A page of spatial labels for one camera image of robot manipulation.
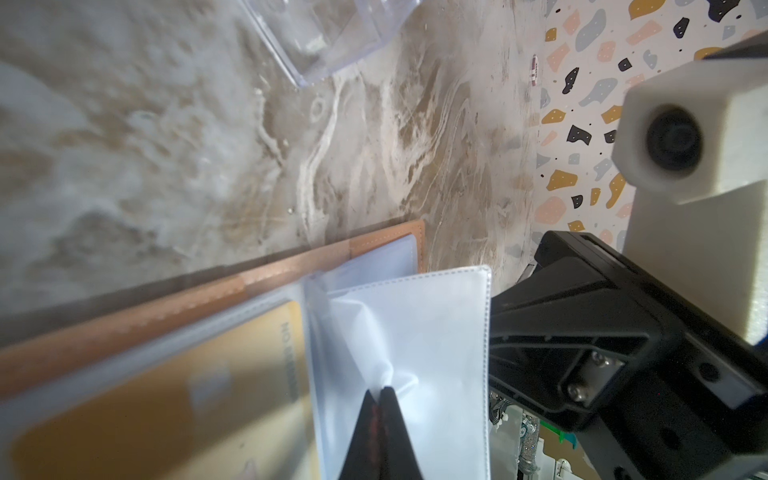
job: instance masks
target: transparent plastic box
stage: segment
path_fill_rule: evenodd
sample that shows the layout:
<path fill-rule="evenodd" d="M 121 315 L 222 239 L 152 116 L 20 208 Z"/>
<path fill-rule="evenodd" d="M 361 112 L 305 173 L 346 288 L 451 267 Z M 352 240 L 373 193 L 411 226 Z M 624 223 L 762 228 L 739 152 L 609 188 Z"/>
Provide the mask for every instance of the transparent plastic box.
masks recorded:
<path fill-rule="evenodd" d="M 259 35 L 298 87 L 381 48 L 420 0 L 242 0 Z"/>

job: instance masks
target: screw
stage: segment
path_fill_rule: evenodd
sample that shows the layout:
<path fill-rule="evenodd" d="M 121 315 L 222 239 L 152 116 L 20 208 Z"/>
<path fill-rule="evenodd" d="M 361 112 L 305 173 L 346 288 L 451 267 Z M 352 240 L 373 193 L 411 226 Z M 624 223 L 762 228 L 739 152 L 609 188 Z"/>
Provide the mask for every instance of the screw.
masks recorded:
<path fill-rule="evenodd" d="M 611 364 L 611 359 L 606 358 L 605 355 L 599 352 L 592 352 L 592 361 L 600 368 Z"/>
<path fill-rule="evenodd" d="M 574 402 L 584 402 L 587 400 L 587 387 L 583 385 L 579 385 L 577 383 L 572 383 L 568 386 L 568 396 L 571 397 L 571 400 Z"/>

